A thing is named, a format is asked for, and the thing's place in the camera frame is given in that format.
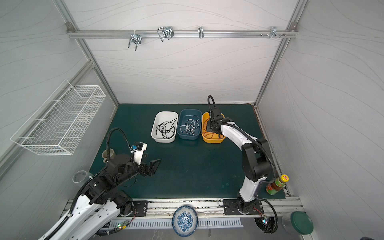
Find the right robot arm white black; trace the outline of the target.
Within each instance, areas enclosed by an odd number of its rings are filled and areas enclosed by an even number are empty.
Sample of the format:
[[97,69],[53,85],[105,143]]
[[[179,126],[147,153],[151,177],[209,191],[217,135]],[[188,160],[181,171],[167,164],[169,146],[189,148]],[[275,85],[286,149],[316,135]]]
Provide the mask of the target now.
[[259,201],[259,191],[267,182],[268,175],[276,176],[276,166],[263,144],[230,118],[223,117],[219,107],[209,108],[208,128],[231,140],[242,152],[245,180],[238,193],[236,208],[240,213],[247,214]]

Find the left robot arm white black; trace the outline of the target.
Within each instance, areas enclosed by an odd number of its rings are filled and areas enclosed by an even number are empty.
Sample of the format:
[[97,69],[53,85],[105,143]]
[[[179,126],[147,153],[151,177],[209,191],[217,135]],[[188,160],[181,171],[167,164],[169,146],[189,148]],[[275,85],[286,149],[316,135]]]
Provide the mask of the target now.
[[114,132],[127,137],[122,129],[113,128],[107,134],[106,165],[81,186],[69,210],[41,238],[43,240],[87,240],[93,235],[108,236],[125,229],[131,221],[101,233],[100,229],[118,216],[135,218],[139,205],[120,186],[130,179],[153,176],[161,160],[142,162],[147,157],[147,144],[128,145],[128,153],[111,157],[110,138]]

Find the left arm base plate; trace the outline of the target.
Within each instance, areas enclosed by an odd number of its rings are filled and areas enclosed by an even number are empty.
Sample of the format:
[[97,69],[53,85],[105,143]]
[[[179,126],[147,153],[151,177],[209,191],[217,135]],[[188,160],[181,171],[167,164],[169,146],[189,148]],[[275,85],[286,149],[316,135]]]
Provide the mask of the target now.
[[119,217],[145,217],[148,209],[148,201],[131,201],[120,210]]

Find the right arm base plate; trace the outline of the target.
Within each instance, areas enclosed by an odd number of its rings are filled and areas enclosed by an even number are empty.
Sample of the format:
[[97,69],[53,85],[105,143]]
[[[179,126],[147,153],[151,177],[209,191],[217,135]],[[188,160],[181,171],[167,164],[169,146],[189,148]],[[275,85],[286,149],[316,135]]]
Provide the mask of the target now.
[[219,207],[224,209],[224,215],[264,215],[263,205],[260,200],[252,200],[245,202],[242,198],[237,199],[220,199]]

